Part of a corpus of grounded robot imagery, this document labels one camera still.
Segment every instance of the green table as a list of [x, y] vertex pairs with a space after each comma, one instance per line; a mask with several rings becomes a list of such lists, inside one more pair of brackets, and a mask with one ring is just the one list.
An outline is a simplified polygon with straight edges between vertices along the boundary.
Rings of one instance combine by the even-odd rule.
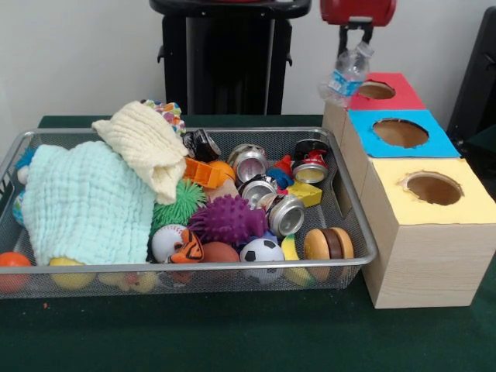
[[[95, 117], [45, 117], [86, 127]], [[319, 126], [322, 117], [189, 117], [188, 126]], [[345, 291], [0, 301], [2, 371], [496, 369], [496, 266], [469, 308], [374, 310]]]

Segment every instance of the metal basket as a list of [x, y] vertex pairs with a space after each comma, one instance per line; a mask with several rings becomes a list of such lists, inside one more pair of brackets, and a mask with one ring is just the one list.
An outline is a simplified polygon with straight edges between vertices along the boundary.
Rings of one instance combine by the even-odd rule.
[[[329, 164], [329, 176], [318, 185], [323, 190], [321, 204], [305, 210], [305, 224], [295, 235], [298, 255], [303, 258], [303, 239], [310, 229], [335, 226], [349, 233], [355, 258], [254, 263], [0, 267], [0, 298], [344, 289], [355, 278], [361, 265], [375, 258], [376, 243], [332, 134], [321, 128], [209, 129], [208, 132], [219, 145], [223, 160], [240, 143], [262, 146], [273, 163], [291, 153], [299, 140], [314, 138], [326, 141], [332, 149], [325, 159]], [[28, 233], [12, 215], [12, 203], [23, 189], [15, 176], [15, 164], [25, 148], [50, 144], [70, 149], [79, 143], [95, 140], [99, 137], [91, 129], [36, 129], [23, 133], [15, 140], [0, 167], [0, 252], [14, 250], [23, 253], [35, 264]], [[346, 200], [342, 204], [348, 203], [349, 210], [342, 212], [338, 200]], [[312, 270], [330, 270], [328, 279], [310, 285], [305, 281], [298, 282], [298, 273], [308, 267], [313, 267]], [[129, 277], [138, 277], [137, 284], [127, 281]], [[57, 284], [60, 281], [64, 282], [65, 288]], [[67, 289], [81, 287], [81, 282], [85, 281], [90, 283], [83, 288]]]

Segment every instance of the white wall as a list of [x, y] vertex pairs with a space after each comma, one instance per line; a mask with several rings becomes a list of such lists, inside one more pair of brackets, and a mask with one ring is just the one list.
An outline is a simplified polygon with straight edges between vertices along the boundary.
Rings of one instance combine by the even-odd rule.
[[[402, 71], [446, 125], [482, 14], [495, 3], [398, 0], [372, 39], [372, 68]], [[2, 0], [0, 157], [43, 115], [109, 114], [133, 99], [164, 99], [160, 21], [147, 0]], [[293, 26], [283, 113], [321, 113], [316, 85], [335, 60], [338, 29], [320, 19], [316, 0]]]

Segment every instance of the wooden box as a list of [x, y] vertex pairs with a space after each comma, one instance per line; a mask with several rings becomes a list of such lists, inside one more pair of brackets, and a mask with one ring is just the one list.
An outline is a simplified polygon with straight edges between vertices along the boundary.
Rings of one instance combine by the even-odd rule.
[[350, 110], [348, 117], [341, 153], [359, 197], [370, 157], [460, 156], [427, 110]]
[[[352, 97], [352, 110], [425, 110], [425, 106], [399, 73], [373, 72]], [[343, 131], [349, 123], [347, 110], [332, 103], [325, 105], [322, 126], [331, 131], [341, 146]]]
[[361, 203], [376, 308], [468, 306], [496, 248], [496, 204], [462, 159], [372, 159]]

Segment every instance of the cardboard lid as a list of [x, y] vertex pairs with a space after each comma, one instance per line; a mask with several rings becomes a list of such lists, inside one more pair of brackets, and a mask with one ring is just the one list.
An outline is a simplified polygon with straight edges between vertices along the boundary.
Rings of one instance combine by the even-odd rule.
[[496, 203], [464, 159], [373, 159], [400, 225], [496, 223]]
[[350, 110], [349, 115], [371, 157], [460, 157], [427, 110]]
[[400, 73], [373, 72], [352, 97], [352, 110], [425, 110], [415, 90]]

